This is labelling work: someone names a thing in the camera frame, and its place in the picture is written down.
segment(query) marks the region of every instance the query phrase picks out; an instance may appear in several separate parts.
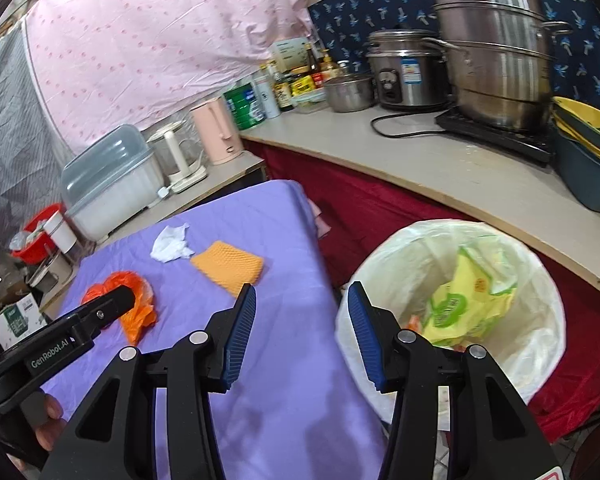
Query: red basket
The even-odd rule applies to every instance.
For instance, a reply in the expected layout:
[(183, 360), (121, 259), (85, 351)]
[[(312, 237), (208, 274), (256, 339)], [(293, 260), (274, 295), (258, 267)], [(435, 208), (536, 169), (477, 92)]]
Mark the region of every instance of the red basket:
[[(38, 226), (38, 222), (41, 220), (49, 220), (53, 214), (57, 211), (61, 211), (64, 213), (64, 205), (61, 202), (57, 202), (48, 207), (45, 207), (42, 211), (40, 211), (37, 215), (35, 215), (28, 224), (26, 224), (22, 229), (25, 231), (29, 231), (30, 233), (35, 231)], [(38, 235), (32, 243), (26, 246), (21, 251), (11, 251), (11, 256), (14, 258), (19, 258), (27, 265), (37, 265), (42, 263), (42, 261), (49, 256), (49, 253), (45, 249), (45, 246), (48, 247), (51, 253), (54, 253), (57, 249), (56, 244), (51, 239), (51, 236), (42, 232)]]

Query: white cup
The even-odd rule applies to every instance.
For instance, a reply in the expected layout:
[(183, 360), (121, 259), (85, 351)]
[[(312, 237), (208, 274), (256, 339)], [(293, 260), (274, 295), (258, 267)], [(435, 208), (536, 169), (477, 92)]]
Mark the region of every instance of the white cup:
[(53, 216), (45, 222), (44, 230), (64, 254), (67, 254), (78, 242), (78, 238), (71, 231), (62, 213), (56, 211)]

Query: electric cord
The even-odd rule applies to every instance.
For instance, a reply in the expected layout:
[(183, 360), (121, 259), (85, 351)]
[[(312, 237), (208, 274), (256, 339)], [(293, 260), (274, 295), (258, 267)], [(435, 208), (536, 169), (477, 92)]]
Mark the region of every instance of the electric cord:
[(401, 112), (399, 114), (389, 114), (389, 115), (384, 115), (381, 117), (376, 117), (375, 119), (372, 119), (370, 126), (371, 126), (371, 129), (376, 134), (383, 136), (383, 137), (387, 137), (388, 139), (405, 139), (407, 137), (416, 137), (416, 136), (421, 136), (421, 135), (444, 134), (444, 133), (447, 133), (446, 130), (425, 130), (425, 131), (421, 131), (421, 132), (409, 132), (406, 134), (391, 135), (391, 134), (386, 134), (386, 133), (380, 131), (376, 127), (376, 124), (379, 123), (380, 121), (384, 121), (387, 119), (397, 119), (400, 117), (407, 117), (407, 116), (411, 116), (411, 115), (419, 115), (419, 114), (425, 114), (425, 113), (446, 110), (449, 108), (449, 105), (450, 105), (449, 103), (444, 103), (443, 105), (434, 106), (434, 107), (417, 107), (416, 109), (414, 109), (411, 112)]

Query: yellow bowl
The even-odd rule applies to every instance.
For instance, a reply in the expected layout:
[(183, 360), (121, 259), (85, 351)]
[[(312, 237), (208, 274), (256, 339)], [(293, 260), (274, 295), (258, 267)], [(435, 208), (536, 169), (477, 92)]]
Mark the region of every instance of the yellow bowl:
[(600, 149), (600, 110), (566, 97), (554, 97), (554, 104), (563, 122)]
[(553, 113), (555, 125), (560, 128), (565, 134), (571, 137), (574, 140), (577, 140), (582, 146), (584, 146), (587, 150), (589, 150), (593, 155), (597, 158), (600, 158), (600, 148), (597, 147), (592, 142), (589, 142), (583, 136), (581, 136), (576, 130), (571, 128), (567, 123), (565, 123), (555, 112)]

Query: wooden countertop edge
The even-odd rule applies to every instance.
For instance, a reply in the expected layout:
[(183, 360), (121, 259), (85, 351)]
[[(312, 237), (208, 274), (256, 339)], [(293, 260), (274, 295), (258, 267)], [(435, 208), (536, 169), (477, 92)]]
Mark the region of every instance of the wooden countertop edge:
[(195, 199), (191, 200), (190, 202), (187, 202), (186, 204), (180, 206), (178, 209), (176, 209), (176, 211), (171, 213), (169, 216), (163, 218), (163, 220), (166, 220), (167, 218), (171, 218), (172, 216), (176, 216), (177, 214), (180, 214), (180, 213), (186, 211), (187, 209), (190, 209), (192, 206), (196, 205), (198, 202), (202, 202), (205, 198), (213, 195), (213, 193), (215, 193), (216, 191), (220, 191), (223, 187), (228, 186), (229, 184), (233, 184), (236, 180), (244, 177), (245, 175), (253, 173), (253, 171), (259, 170), (260, 168), (264, 167), (264, 165), (265, 165), (264, 160), (260, 160), (253, 166), (250, 166), (247, 169), (234, 174), (234, 176), (225, 180), (222, 184), (218, 184), (217, 186), (214, 186), (213, 188), (205, 191), (203, 194), (197, 196)]
[(478, 220), (485, 222), (504, 233), (513, 236), (517, 240), (527, 244), (528, 246), (534, 248), (537, 251), (540, 251), (542, 254), (550, 257), (552, 260), (555, 260), (563, 267), (566, 267), (571, 272), (577, 274), (587, 283), (595, 287), (600, 291), (600, 278), (597, 277), (593, 272), (591, 272), (586, 267), (583, 267), (581, 264), (568, 257), (566, 254), (560, 252), (556, 248), (548, 245), (543, 242), (539, 238), (530, 235), (526, 231), (523, 231), (511, 224), (507, 221), (498, 218), (490, 214), (487, 211), (483, 211), (478, 209), (466, 202), (462, 202), (461, 200), (456, 199), (455, 197), (449, 196), (447, 194), (441, 193), (435, 189), (431, 189), (429, 187), (423, 186), (422, 184), (416, 184), (414, 182), (410, 182), (409, 180), (404, 180), (389, 173), (385, 173), (384, 171), (377, 170), (376, 168), (370, 168), (368, 166), (362, 166), (361, 164), (357, 164), (350, 160), (346, 160), (344, 158), (339, 158), (333, 155), (327, 155), (325, 153), (316, 152), (314, 150), (309, 150), (306, 148), (302, 148), (299, 146), (292, 146), (289, 144), (285, 144), (284, 142), (276, 142), (275, 140), (261, 139), (259, 137), (252, 137), (249, 134), (241, 133), (241, 136), (247, 140), (251, 140), (253, 142), (259, 142), (261, 144), (267, 144), (269, 146), (274, 146), (276, 148), (283, 148), (285, 150), (290, 150), (296, 153), (302, 153), (303, 155), (314, 156), (316, 158), (320, 158), (321, 160), (325, 160), (327, 162), (332, 162), (333, 164), (337, 164), (339, 166), (343, 166), (344, 168), (348, 168), (350, 170), (359, 171), (360, 173), (368, 174), (369, 176), (374, 176), (376, 178), (380, 178), (386, 182), (390, 182), (391, 184), (395, 184), (396, 186), (402, 187), (409, 191), (416, 192), (422, 196), (440, 202), (446, 206), (449, 206), (453, 209), (457, 209), (458, 211), (465, 213), (469, 216), (477, 218)]

